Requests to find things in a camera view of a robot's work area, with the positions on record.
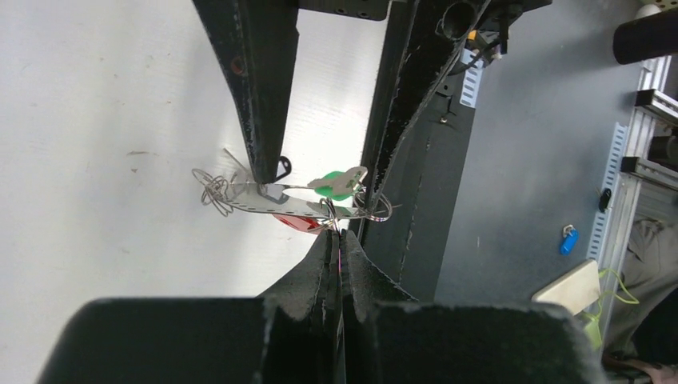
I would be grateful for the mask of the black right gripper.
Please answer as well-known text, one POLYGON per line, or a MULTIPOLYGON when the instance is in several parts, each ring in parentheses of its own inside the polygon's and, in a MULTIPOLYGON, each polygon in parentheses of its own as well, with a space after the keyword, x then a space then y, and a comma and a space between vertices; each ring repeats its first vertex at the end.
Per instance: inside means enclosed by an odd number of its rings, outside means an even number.
POLYGON ((520 16, 551 4, 550 0, 296 1, 303 10, 372 21, 384 20, 389 10, 361 159, 369 171, 361 195, 367 215, 353 221, 354 229, 392 215, 385 184, 397 153, 461 56, 469 32, 497 32, 506 43, 509 27, 520 16))

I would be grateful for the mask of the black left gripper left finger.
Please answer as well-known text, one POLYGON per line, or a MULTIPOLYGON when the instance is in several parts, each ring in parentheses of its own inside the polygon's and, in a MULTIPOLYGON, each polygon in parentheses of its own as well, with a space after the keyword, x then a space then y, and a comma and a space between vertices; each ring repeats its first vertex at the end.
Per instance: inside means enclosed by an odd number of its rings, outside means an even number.
POLYGON ((255 298, 100 298, 66 323, 40 383, 335 383, 337 234, 255 298))

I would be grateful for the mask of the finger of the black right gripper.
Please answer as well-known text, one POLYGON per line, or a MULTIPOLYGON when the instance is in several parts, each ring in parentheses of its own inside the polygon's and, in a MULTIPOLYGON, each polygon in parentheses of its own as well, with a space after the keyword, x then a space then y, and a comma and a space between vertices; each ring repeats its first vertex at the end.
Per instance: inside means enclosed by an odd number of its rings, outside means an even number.
POLYGON ((200 0, 194 6, 233 97, 253 178, 271 183, 288 116, 298 3, 200 0))

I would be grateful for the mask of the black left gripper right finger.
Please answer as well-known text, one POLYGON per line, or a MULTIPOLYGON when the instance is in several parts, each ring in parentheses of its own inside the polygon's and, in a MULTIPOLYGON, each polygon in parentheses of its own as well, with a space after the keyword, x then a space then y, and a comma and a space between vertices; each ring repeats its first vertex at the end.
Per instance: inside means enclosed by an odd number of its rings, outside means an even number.
POLYGON ((349 383, 604 383, 578 321, 553 304, 418 302, 341 234, 349 383))

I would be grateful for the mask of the key with green tag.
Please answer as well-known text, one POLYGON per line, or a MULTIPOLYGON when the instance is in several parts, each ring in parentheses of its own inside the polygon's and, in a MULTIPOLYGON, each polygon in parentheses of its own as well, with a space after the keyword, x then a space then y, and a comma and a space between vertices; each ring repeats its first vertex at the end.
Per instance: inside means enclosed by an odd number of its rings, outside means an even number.
POLYGON ((354 166, 346 171, 333 171, 322 178, 314 179, 307 187, 325 198, 343 201, 359 191, 367 174, 366 167, 354 166))

